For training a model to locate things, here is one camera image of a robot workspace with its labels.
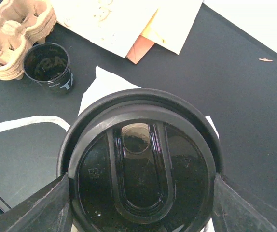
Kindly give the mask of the brown pulp cup carrier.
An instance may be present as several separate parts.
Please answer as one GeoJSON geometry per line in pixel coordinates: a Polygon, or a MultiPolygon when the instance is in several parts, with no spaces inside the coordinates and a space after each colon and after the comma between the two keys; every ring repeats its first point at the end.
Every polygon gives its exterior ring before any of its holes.
{"type": "Polygon", "coordinates": [[[25,54],[42,44],[56,24],[48,0],[4,0],[0,4],[0,80],[23,78],[25,54]]]}

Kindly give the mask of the black cup lid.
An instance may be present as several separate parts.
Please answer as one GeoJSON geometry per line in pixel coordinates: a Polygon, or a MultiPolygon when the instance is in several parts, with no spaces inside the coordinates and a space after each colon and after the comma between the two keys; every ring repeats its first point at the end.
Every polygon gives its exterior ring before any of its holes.
{"type": "Polygon", "coordinates": [[[81,232],[198,232],[211,217],[222,171],[220,141],[203,114],[147,88],[88,106],[57,160],[81,232]]]}

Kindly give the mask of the illustrated greeting card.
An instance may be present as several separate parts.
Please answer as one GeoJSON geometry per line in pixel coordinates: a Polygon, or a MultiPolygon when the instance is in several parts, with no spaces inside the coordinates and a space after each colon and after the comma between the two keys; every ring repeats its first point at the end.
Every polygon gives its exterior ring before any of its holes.
{"type": "Polygon", "coordinates": [[[126,57],[159,7],[157,0],[53,0],[57,21],[72,32],[126,57]]]}

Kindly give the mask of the light blue paper bag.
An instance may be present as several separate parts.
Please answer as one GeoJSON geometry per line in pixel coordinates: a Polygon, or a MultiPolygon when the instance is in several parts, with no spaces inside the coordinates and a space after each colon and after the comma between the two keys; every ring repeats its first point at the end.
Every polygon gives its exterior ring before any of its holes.
{"type": "Polygon", "coordinates": [[[84,109],[112,93],[137,88],[122,77],[96,67],[96,78],[81,98],[75,93],[61,98],[25,96],[0,105],[0,148],[26,146],[56,150],[74,118],[84,109]]]}

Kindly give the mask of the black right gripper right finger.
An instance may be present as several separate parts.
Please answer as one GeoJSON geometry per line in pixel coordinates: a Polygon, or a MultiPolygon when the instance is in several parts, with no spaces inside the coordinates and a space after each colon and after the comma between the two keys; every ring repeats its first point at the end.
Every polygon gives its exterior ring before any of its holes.
{"type": "Polygon", "coordinates": [[[211,217],[216,232],[277,232],[277,209],[220,174],[211,217]]]}

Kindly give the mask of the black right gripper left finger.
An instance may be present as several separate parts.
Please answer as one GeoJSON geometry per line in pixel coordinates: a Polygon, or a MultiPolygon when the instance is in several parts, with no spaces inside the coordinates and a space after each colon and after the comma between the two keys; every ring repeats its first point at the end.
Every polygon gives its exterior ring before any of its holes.
{"type": "Polygon", "coordinates": [[[71,228],[67,173],[0,215],[0,232],[70,232],[71,228]]]}

